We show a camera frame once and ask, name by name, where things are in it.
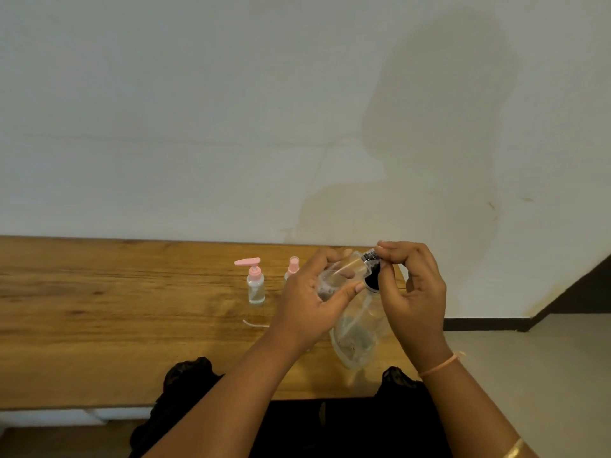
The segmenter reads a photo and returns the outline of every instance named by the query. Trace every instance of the tiled floor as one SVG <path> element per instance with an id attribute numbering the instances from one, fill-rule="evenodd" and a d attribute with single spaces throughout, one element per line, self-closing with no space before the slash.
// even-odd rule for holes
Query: tiled floor
<path id="1" fill-rule="evenodd" d="M 611 456 L 611 315 L 550 315 L 529 333 L 447 337 L 542 458 Z M 126 457 L 136 424 L 10 429 L 0 457 Z"/>

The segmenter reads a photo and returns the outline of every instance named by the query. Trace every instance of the white wall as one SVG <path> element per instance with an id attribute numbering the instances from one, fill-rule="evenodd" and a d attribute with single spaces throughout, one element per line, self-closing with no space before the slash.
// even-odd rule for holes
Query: white wall
<path id="1" fill-rule="evenodd" d="M 611 252 L 611 0 L 0 0 L 0 234 L 427 242 L 448 315 Z"/>

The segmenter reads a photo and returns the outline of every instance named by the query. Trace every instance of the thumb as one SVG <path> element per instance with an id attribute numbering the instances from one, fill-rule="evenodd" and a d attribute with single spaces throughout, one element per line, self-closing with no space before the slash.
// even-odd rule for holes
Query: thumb
<path id="1" fill-rule="evenodd" d="M 380 287 L 382 306 L 386 308 L 389 305 L 397 305 L 398 302 L 403 300 L 403 297 L 397 286 L 397 280 L 395 279 L 395 268 L 386 260 L 382 260 L 380 265 L 378 286 Z"/>
<path id="2" fill-rule="evenodd" d="M 340 290 L 336 291 L 333 296 L 325 302 L 325 307 L 339 318 L 341 313 L 346 310 L 350 301 L 363 289 L 365 289 L 365 284 L 362 281 L 352 281 L 344 284 Z"/>

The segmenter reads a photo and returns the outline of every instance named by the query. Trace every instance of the pink spray cap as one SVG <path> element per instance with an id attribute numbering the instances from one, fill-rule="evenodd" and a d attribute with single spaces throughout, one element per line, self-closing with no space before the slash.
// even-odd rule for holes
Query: pink spray cap
<path id="1" fill-rule="evenodd" d="M 288 260 L 288 274 L 293 275 L 299 271 L 299 257 L 292 256 Z"/>
<path id="2" fill-rule="evenodd" d="M 261 259 L 259 257 L 253 257 L 252 259 L 236 260 L 233 264 L 250 267 L 248 276 L 251 278 L 258 278 L 261 276 L 261 269 L 258 267 L 260 262 Z"/>

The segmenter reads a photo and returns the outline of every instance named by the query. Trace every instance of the hand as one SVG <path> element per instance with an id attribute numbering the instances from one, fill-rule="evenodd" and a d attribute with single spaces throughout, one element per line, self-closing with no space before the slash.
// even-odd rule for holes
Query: hand
<path id="1" fill-rule="evenodd" d="M 294 351 L 296 358 L 331 330 L 348 303 L 365 287 L 361 281 L 353 281 L 324 303 L 318 297 L 319 274 L 343 257 L 344 254 L 338 250 L 319 249 L 286 281 L 268 333 Z"/>
<path id="2" fill-rule="evenodd" d="M 378 276 L 380 297 L 390 327 L 419 372 L 452 356 L 444 337 L 446 283 L 435 257 L 425 244 L 380 241 L 375 248 L 382 259 Z M 394 267 L 403 264 L 409 272 L 401 295 Z"/>

